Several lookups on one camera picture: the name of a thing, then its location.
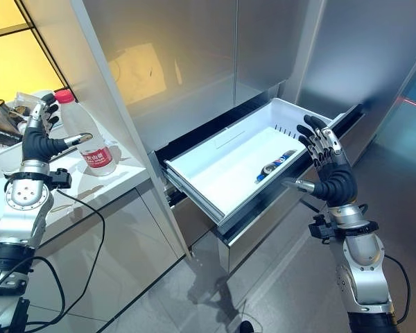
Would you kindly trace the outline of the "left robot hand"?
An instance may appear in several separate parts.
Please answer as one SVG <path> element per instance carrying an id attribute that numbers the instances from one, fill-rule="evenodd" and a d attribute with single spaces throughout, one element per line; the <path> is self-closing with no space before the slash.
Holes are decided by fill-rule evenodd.
<path id="1" fill-rule="evenodd" d="M 48 163 L 52 157 L 72 146 L 93 138 L 91 133 L 79 133 L 62 139 L 51 139 L 45 131 L 44 113 L 54 104 L 53 94 L 46 94 L 37 101 L 29 113 L 22 139 L 22 161 L 39 160 Z"/>

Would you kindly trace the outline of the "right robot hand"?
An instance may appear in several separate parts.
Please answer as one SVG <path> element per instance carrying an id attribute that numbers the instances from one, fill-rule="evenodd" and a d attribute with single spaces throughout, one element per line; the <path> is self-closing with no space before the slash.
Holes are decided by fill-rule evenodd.
<path id="1" fill-rule="evenodd" d="M 340 207 L 355 202 L 358 187 L 352 167 L 334 131 L 320 118 L 304 116 L 298 125 L 299 141 L 306 147 L 319 177 L 317 182 L 284 178 L 283 184 Z"/>

